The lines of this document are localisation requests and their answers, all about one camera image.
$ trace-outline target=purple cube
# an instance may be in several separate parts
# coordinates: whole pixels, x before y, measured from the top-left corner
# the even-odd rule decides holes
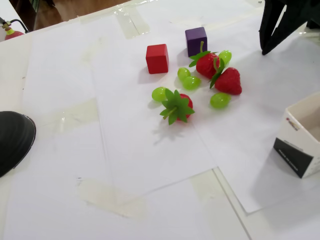
[[[185,30],[186,47],[188,48],[188,56],[194,56],[200,53],[201,41],[204,42],[202,51],[208,50],[208,41],[205,28],[198,27]]]

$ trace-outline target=wooden block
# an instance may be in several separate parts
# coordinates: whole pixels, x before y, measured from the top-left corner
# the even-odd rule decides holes
[[[204,42],[202,47],[203,52],[208,50],[207,34],[204,27],[185,30],[185,40],[189,57],[200,53],[201,41]]]
[[[145,59],[150,74],[162,74],[169,71],[169,57],[166,44],[148,46]]]

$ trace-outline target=red strawberry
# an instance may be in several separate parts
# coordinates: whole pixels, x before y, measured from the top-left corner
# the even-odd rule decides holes
[[[228,67],[215,81],[214,87],[226,94],[241,94],[240,73],[237,69]]]
[[[219,67],[220,60],[217,55],[214,53],[208,53],[207,55],[201,57],[196,62],[196,70],[201,75],[207,77],[208,79],[212,79],[212,77],[216,74],[216,69],[214,68],[214,58],[217,58],[216,67]]]
[[[188,95],[185,95],[185,94],[183,94],[183,93],[180,93],[180,97],[182,98],[182,99],[189,99],[189,103],[188,103],[188,107],[189,108],[194,108],[194,104],[192,103],[192,101],[191,101],[191,99],[190,99],[190,97],[188,96]]]
[[[219,57],[215,55],[215,52],[202,51],[203,45],[204,42],[202,41],[200,45],[200,53],[190,57],[193,62],[190,63],[189,68],[196,66],[198,73],[208,79],[211,79],[217,72],[214,67],[214,59],[216,59],[216,68],[219,67],[220,60]]]
[[[187,95],[180,94],[177,90],[173,93],[166,88],[165,96],[167,100],[162,102],[165,110],[163,110],[160,115],[163,116],[163,119],[168,118],[169,125],[173,124],[176,120],[186,123],[187,118],[195,113],[192,109],[194,105]]]

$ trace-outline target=green strawberry calyx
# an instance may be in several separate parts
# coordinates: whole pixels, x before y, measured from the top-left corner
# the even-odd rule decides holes
[[[204,46],[204,41],[201,41],[201,44],[200,44],[200,52],[197,54],[197,55],[194,55],[194,56],[191,56],[190,58],[193,60],[190,65],[189,65],[189,68],[192,68],[194,67],[195,65],[197,65],[197,62],[200,58],[204,57],[205,55],[211,53],[211,51],[203,51],[203,46]]]
[[[221,57],[218,57],[219,59],[220,59],[220,66],[219,66],[219,68],[217,68],[217,65],[216,65],[216,63],[217,63],[217,57],[215,57],[214,59],[213,59],[213,67],[214,67],[214,69],[215,69],[215,75],[213,75],[213,77],[211,78],[211,83],[210,83],[210,88],[212,88],[214,85],[215,85],[215,83],[216,83],[216,81],[218,80],[218,78],[220,77],[220,75],[222,74],[222,72],[223,72],[223,70],[225,69],[225,62],[224,62],[224,60],[221,58]]]
[[[163,119],[168,118],[169,125],[173,124],[178,118],[187,123],[187,115],[195,113],[195,111],[188,106],[189,99],[181,98],[178,90],[175,90],[173,93],[169,89],[166,89],[165,96],[167,100],[162,102],[165,110],[160,113]]]

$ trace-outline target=artificial grape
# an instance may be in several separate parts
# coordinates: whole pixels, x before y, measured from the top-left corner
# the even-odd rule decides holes
[[[153,100],[157,101],[157,102],[163,102],[165,100],[167,100],[166,97],[166,88],[161,86],[161,87],[157,87],[155,90],[153,90],[152,92],[152,98]]]
[[[200,78],[196,76],[187,76],[182,82],[182,86],[187,90],[194,90],[201,84]]]
[[[183,80],[186,78],[186,77],[189,77],[191,74],[190,74],[190,71],[185,68],[185,67],[180,67],[179,70],[178,70],[178,78],[180,79],[181,82],[183,82]]]
[[[229,50],[224,50],[219,54],[219,58],[223,59],[225,65],[227,65],[228,62],[230,62],[231,57],[232,53]]]
[[[229,94],[219,92],[211,97],[210,104],[216,109],[222,109],[229,104],[230,100],[231,96]]]

